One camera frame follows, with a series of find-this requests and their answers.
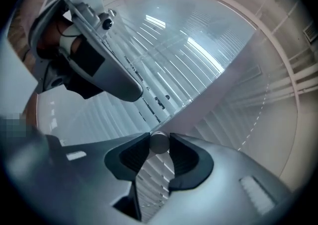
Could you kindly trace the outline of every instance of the light strip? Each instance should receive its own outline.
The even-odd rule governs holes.
[[[150,22],[150,21],[148,21],[148,20],[146,20],[146,19],[145,19],[145,21],[147,21],[148,23],[153,24],[155,27],[158,27],[159,29],[163,30],[163,29],[162,29],[161,27],[159,27],[158,25],[156,25],[156,24],[154,24],[154,23],[152,23],[152,22]]]
[[[191,81],[182,73],[182,71],[179,70],[178,67],[177,67],[176,65],[174,65],[174,63],[173,63],[172,61],[170,61],[170,62],[171,62],[172,65],[183,75],[183,77],[189,82],[189,84],[192,85],[192,87],[193,87],[198,93],[200,93],[200,92],[198,91],[198,89],[195,88],[195,86],[191,83]]]
[[[219,72],[219,70],[215,67],[215,65],[205,56],[205,55],[203,55],[195,46],[193,46],[192,44],[190,44],[189,43],[189,45],[193,48],[193,49],[195,49],[196,51],[198,51],[209,63],[210,63],[210,65],[214,68],[214,69],[216,69],[218,72]]]
[[[211,79],[204,73],[204,71],[203,70],[201,70],[201,68],[190,58],[190,57],[188,57],[187,56],[187,54],[185,53],[185,52],[183,52],[181,49],[180,49],[180,51],[187,57],[187,58],[189,58],[190,60],[191,60],[191,62],[193,62],[195,65],[196,65],[196,67],[198,67],[199,68],[199,70],[200,71],[202,71],[202,73],[208,78],[208,80],[210,80],[211,81]]]
[[[229,59],[227,58],[227,56],[226,56],[225,54],[223,54],[220,49],[218,49],[218,51],[229,61]]]
[[[166,178],[165,176],[163,176],[164,180],[166,180],[167,182],[169,182],[168,178]]]
[[[161,79],[163,80],[163,82],[165,82],[165,84],[170,88],[170,90],[174,93],[174,95],[176,97],[178,97],[178,99],[182,102],[181,98],[175,93],[175,91],[172,89],[172,87],[167,83],[167,81],[164,80],[164,78],[160,75],[160,73],[158,73],[158,75],[161,77]]]
[[[245,17],[243,17],[242,15],[238,14],[234,9],[230,8],[229,6],[223,4],[223,3],[219,2],[219,1],[218,1],[218,3],[224,5],[225,7],[229,8],[230,10],[232,10],[233,12],[235,12],[237,15],[239,15],[241,18],[243,18],[247,23],[250,24],[251,27],[253,27],[253,28],[256,30],[256,28],[255,28]]]
[[[194,75],[196,76],[196,78],[203,84],[203,86],[206,87],[205,84],[198,78],[198,76],[188,67],[188,65],[185,64],[185,63],[183,62],[183,60],[181,60],[181,59],[179,58],[179,56],[177,56],[177,58],[192,72],[192,74],[194,74]]]
[[[148,49],[139,40],[137,40],[134,36],[133,38],[148,51]]]
[[[152,36],[153,38],[155,38],[156,40],[157,40],[157,38],[154,36],[154,35],[152,35],[152,34],[150,34],[149,32],[147,32],[150,36]]]
[[[159,65],[157,62],[155,62],[155,64],[157,64],[157,65],[159,66],[159,68],[165,73],[165,71],[163,70],[163,68],[161,68],[160,65]]]
[[[147,40],[151,45],[153,45],[153,43],[151,43],[148,39],[146,39],[142,34],[140,34],[139,32],[137,32],[141,37],[143,37],[145,40]]]
[[[143,23],[143,25],[145,25],[146,27],[149,27],[152,31],[155,31],[157,34],[160,34],[160,33],[158,33],[156,30],[153,30],[150,26],[148,26],[148,25],[146,25],[146,24],[144,24]]]
[[[188,38],[188,43],[196,48],[200,53],[202,53],[211,63],[212,65],[219,71],[223,72],[224,68],[214,59],[212,55],[210,55],[204,48],[202,48],[198,43],[195,42],[191,37]]]
[[[187,28],[185,28],[185,27],[184,27],[183,29],[185,29],[186,31],[190,32],[190,30],[188,30],[188,29],[187,29]]]
[[[194,27],[194,29],[197,28],[197,26],[195,26],[194,24],[192,24],[192,22],[189,22],[189,20],[186,21],[189,25],[192,25]]]
[[[163,164],[164,164],[164,166],[165,166],[172,174],[174,174],[174,172],[171,170],[171,168],[169,168],[169,167],[167,166],[167,164],[165,164],[164,162],[163,162]]]
[[[86,153],[83,152],[83,151],[76,151],[76,152],[68,153],[66,155],[68,160],[74,160],[74,159],[82,158],[82,157],[85,157],[85,156],[86,156]]]
[[[190,94],[183,88],[183,86],[178,82],[178,80],[175,79],[175,77],[170,73],[170,71],[168,71],[168,69],[166,67],[164,67],[165,70],[170,74],[171,77],[173,77],[173,79],[179,84],[179,86],[185,91],[186,94],[188,94],[188,96],[190,97],[190,99],[192,100]]]
[[[202,61],[202,59],[201,59],[196,53],[194,53],[194,52],[193,52],[189,47],[187,47],[185,44],[184,44],[184,46],[185,46],[190,52],[192,52],[192,53],[209,69],[209,71],[213,73],[214,76],[216,76],[215,73],[213,72],[213,70],[211,70],[211,68],[210,68],[209,66],[207,66],[207,64],[206,64],[204,61]]]
[[[131,41],[129,41],[129,43],[137,50],[137,52],[139,53],[139,54],[143,54],[143,53],[141,53],[140,51],[139,51],[139,49],[134,45],[134,43],[132,43]]]
[[[146,20],[150,21],[150,22],[152,22],[152,23],[154,23],[154,24],[156,24],[156,25],[158,25],[158,26],[160,26],[162,28],[165,28],[165,22],[163,22],[163,21],[161,21],[159,19],[156,19],[156,18],[154,18],[152,16],[146,15]]]

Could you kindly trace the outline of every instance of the vent grille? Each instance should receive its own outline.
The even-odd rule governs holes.
[[[260,215],[264,215],[275,207],[274,201],[254,177],[246,176],[240,180],[240,183]]]
[[[318,37],[318,30],[313,21],[303,30],[303,32],[310,43]]]

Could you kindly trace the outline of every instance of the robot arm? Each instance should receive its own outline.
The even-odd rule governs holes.
[[[67,11],[73,24],[61,33],[59,48],[51,55],[40,51],[37,44],[46,27]],[[64,84],[85,99],[102,91],[125,101],[140,98],[141,85],[116,59],[105,40],[115,16],[114,10],[104,11],[102,0],[45,0],[28,37],[38,59],[34,73],[39,81],[37,93]],[[77,38],[80,45],[74,52],[71,46]]]

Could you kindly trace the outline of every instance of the white surface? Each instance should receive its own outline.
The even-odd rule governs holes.
[[[295,190],[312,175],[318,161],[318,91],[300,96],[299,124],[290,157],[280,178]]]
[[[22,113],[37,81],[7,38],[0,41],[0,114]]]
[[[86,156],[86,153],[83,152],[83,151],[76,151],[76,152],[68,153],[66,155],[68,160],[79,159],[79,158],[82,158],[82,157],[85,157],[85,156]]]

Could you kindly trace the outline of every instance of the cable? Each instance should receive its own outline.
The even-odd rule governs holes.
[[[42,79],[42,92],[44,92],[44,84],[45,84],[45,81],[46,81],[46,74],[48,73],[48,68],[50,66],[50,63],[47,64],[47,67],[45,69],[45,72],[44,72],[44,75],[43,75],[43,79]]]
[[[59,30],[59,26],[58,26],[58,23],[55,22],[56,24],[56,29],[58,30],[59,34],[61,34],[63,37],[69,37],[69,38],[72,38],[72,37],[79,37],[79,35],[64,35],[60,30]]]
[[[106,41],[106,43],[107,43],[107,45],[109,46],[109,48],[108,48],[107,46],[105,46],[105,47],[113,54],[113,56],[115,56],[115,53],[114,53],[114,51],[111,49],[111,47],[110,47],[110,45],[109,45],[107,39],[105,38],[104,40]]]
[[[30,51],[29,48],[25,51],[25,53],[24,53],[24,55],[23,55],[23,57],[22,57],[22,62],[23,62],[23,63],[24,63],[24,61],[25,61],[25,59],[26,59],[26,55],[29,53],[29,51]]]

